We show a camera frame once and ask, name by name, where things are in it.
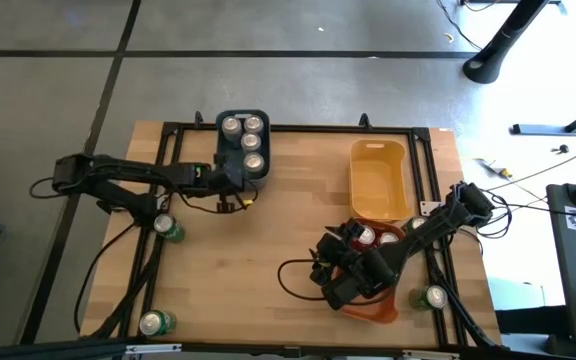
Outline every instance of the green soda can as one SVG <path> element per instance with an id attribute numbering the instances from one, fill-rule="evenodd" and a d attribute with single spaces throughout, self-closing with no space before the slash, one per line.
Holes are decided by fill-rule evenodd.
<path id="1" fill-rule="evenodd" d="M 139 330 L 146 336 L 159 336 L 175 331 L 177 317 L 169 311 L 151 310 L 139 320 Z"/>
<path id="2" fill-rule="evenodd" d="M 432 285 L 412 290 L 409 300 L 416 310 L 441 310 L 448 302 L 448 295 L 440 286 Z"/>
<path id="3" fill-rule="evenodd" d="M 179 225 L 177 220 L 172 215 L 161 214 L 157 216 L 153 224 L 155 231 L 168 241 L 175 243 L 184 239 L 186 231 Z"/>
<path id="4" fill-rule="evenodd" d="M 409 232 L 425 224 L 426 221 L 428 221 L 428 219 L 426 219 L 423 216 L 413 216 L 408 221 L 406 221 L 404 226 L 401 227 L 401 230 L 403 230 L 404 233 L 408 234 Z"/>

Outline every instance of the can holder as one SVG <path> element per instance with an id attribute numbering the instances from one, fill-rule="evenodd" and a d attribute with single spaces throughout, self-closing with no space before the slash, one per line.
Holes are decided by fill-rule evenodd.
<path id="1" fill-rule="evenodd" d="M 246 153 L 243 151 L 240 145 L 235 145 L 233 142 L 228 140 L 224 135 L 221 124 L 223 123 L 224 119 L 227 117 L 234 117 L 235 119 L 241 122 L 242 133 L 241 135 L 245 134 L 244 129 L 244 121 L 247 117 L 255 115 L 258 116 L 264 124 L 263 129 L 261 132 L 258 133 L 259 137 L 261 138 L 261 146 L 257 150 L 257 153 L 264 158 L 264 167 L 260 171 L 260 173 L 254 174 L 253 176 L 249 176 L 246 168 L 243 165 L 244 156 Z M 240 169 L 244 178 L 250 180 L 250 182 L 255 185 L 257 189 L 261 189 L 266 184 L 268 179 L 268 173 L 270 172 L 270 118 L 268 114 L 261 110 L 226 110 L 217 115 L 217 120 L 215 121 L 217 125 L 217 153 L 219 155 L 226 155 L 228 158 L 228 163 Z M 250 185 L 246 184 L 247 190 L 250 189 Z"/>

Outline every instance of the gray floor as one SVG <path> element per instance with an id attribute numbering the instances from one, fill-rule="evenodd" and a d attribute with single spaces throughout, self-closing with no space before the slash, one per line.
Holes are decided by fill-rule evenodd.
<path id="1" fill-rule="evenodd" d="M 512 10 L 497 5 L 470 13 L 457 9 L 454 1 L 444 2 L 480 45 Z M 0 1 L 0 49 L 113 50 L 129 8 L 130 1 L 119 0 Z M 454 128 L 469 179 L 492 182 L 469 160 L 481 156 L 508 161 L 518 175 L 528 174 L 536 164 L 558 161 L 550 148 L 562 140 L 513 138 L 507 127 L 576 118 L 576 18 L 569 13 L 548 6 L 491 85 L 465 78 L 463 60 L 125 59 L 97 153 L 123 156 L 136 120 L 191 121 L 196 110 L 213 119 L 224 109 L 261 108 L 276 123 L 304 124 L 354 124 L 367 112 L 377 125 Z M 455 41 L 450 43 L 444 33 Z M 434 0 L 143 1 L 129 49 L 474 51 L 457 37 Z M 56 158 L 80 151 L 110 63 L 0 59 L 0 221 L 8 226 L 0 236 L 0 345 L 12 343 L 18 334 L 62 205 L 60 200 L 30 199 L 27 187 L 49 176 Z M 576 141 L 570 144 L 576 152 Z M 576 170 L 574 175 L 568 168 L 526 186 L 543 195 L 548 181 L 576 181 Z M 532 201 L 519 189 L 505 191 L 513 201 Z M 548 248 L 547 214 L 544 222 L 544 214 L 521 211 L 512 236 L 484 242 L 487 273 L 547 283 L 554 289 L 548 303 L 560 302 L 557 275 L 548 276 L 556 262 Z M 536 221 L 544 236 L 525 239 L 519 229 Z M 76 336 L 73 304 L 106 222 L 94 201 L 84 198 L 39 341 Z M 530 273 L 528 259 L 544 247 L 551 260 Z M 509 271 L 504 262 L 519 248 L 526 263 Z"/>

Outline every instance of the concrete floor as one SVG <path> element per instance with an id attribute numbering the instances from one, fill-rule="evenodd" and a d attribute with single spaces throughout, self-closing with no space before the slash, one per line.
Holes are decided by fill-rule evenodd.
<path id="1" fill-rule="evenodd" d="M 456 1 L 444 2 L 480 45 L 513 8 L 471 13 Z M 130 5 L 0 0 L 0 49 L 115 50 Z M 463 60 L 125 59 L 96 152 L 121 157 L 134 121 L 191 121 L 196 110 L 212 119 L 224 109 L 261 108 L 275 123 L 305 124 L 355 124 L 367 112 L 376 125 L 454 128 L 468 179 L 492 183 L 469 161 L 479 156 L 529 174 L 559 161 L 549 150 L 562 141 L 576 152 L 576 140 L 516 138 L 506 130 L 517 122 L 564 124 L 576 118 L 576 4 L 566 6 L 568 15 L 553 5 L 542 12 L 491 85 L 465 78 Z M 475 51 L 434 0 L 143 1 L 128 49 Z M 0 345 L 19 334 L 62 206 L 61 200 L 30 199 L 27 187 L 50 176 L 56 158 L 81 150 L 111 61 L 0 58 L 0 221 L 8 227 L 0 236 Z M 525 186 L 543 195 L 547 183 L 576 181 L 576 168 L 574 174 L 570 169 Z M 504 191 L 509 201 L 532 201 L 514 187 Z M 514 233 L 484 240 L 487 273 L 545 285 L 553 294 L 548 303 L 561 303 L 548 215 L 518 214 Z M 84 197 L 38 341 L 76 336 L 73 304 L 106 222 Z M 525 239 L 519 229 L 536 223 L 543 236 Z M 523 254 L 521 261 L 510 268 L 508 259 L 516 253 Z M 543 266 L 531 270 L 538 257 L 546 259 Z"/>

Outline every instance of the wooden table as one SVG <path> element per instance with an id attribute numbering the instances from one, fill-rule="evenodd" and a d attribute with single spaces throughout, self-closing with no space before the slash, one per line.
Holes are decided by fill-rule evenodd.
<path id="1" fill-rule="evenodd" d="M 160 122 L 137 122 L 126 158 L 154 162 L 161 128 Z M 444 197 L 449 185 L 462 180 L 461 164 L 452 131 L 431 129 L 431 137 Z M 343 316 L 325 302 L 293 298 L 277 283 L 281 262 L 309 257 L 308 249 L 319 241 L 324 226 L 348 219 L 349 149 L 363 138 L 400 141 L 407 148 L 403 135 L 272 133 L 271 174 L 259 199 L 247 211 L 208 214 L 187 208 L 175 198 L 171 212 L 185 226 L 186 239 L 180 244 L 167 243 L 161 258 L 153 307 L 172 311 L 178 318 L 176 331 L 162 339 L 182 343 L 436 346 L 431 312 L 414 311 L 408 305 L 408 292 L 427 283 L 421 253 L 406 265 L 397 287 L 399 318 L 388 325 Z M 421 145 L 418 147 L 420 163 L 425 164 Z M 186 131 L 180 161 L 212 163 L 215 149 L 214 132 Z M 403 169 L 408 204 L 416 208 L 409 154 Z M 424 166 L 422 176 L 426 199 L 430 199 Z M 147 191 L 143 184 L 123 185 L 134 192 Z M 214 208 L 216 199 L 190 201 Z M 128 214 L 113 214 L 105 241 L 130 222 Z M 138 233 L 131 230 L 100 259 L 82 334 L 96 330 L 124 295 Z M 463 303 L 488 336 L 501 343 L 478 244 L 457 233 L 452 254 Z M 319 296 L 309 273 L 309 265 L 294 264 L 284 269 L 283 277 L 293 291 Z M 140 309 L 138 298 L 130 334 L 137 333 Z M 452 315 L 444 311 L 449 340 L 455 343 Z"/>

